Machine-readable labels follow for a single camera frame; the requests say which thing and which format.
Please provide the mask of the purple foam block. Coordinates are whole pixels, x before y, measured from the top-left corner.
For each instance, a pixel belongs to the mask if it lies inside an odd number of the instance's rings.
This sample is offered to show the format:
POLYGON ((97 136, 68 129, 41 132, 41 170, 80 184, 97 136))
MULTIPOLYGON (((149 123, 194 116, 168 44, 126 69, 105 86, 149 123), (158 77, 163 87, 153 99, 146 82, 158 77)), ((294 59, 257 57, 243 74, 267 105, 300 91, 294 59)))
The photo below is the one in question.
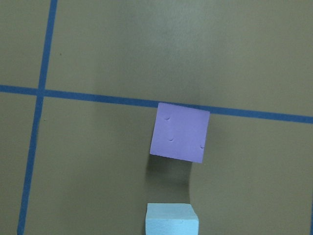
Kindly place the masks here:
POLYGON ((210 112, 159 103, 150 154, 202 163, 210 112))

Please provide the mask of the light blue foam block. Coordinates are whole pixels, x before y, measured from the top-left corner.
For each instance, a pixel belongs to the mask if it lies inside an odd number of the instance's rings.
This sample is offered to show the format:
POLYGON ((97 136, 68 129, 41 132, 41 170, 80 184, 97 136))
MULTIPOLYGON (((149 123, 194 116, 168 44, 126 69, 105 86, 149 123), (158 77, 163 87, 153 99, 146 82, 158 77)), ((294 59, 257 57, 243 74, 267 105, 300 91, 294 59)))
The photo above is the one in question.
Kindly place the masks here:
POLYGON ((199 219, 186 203, 149 203, 145 217, 147 235, 198 235, 199 219))

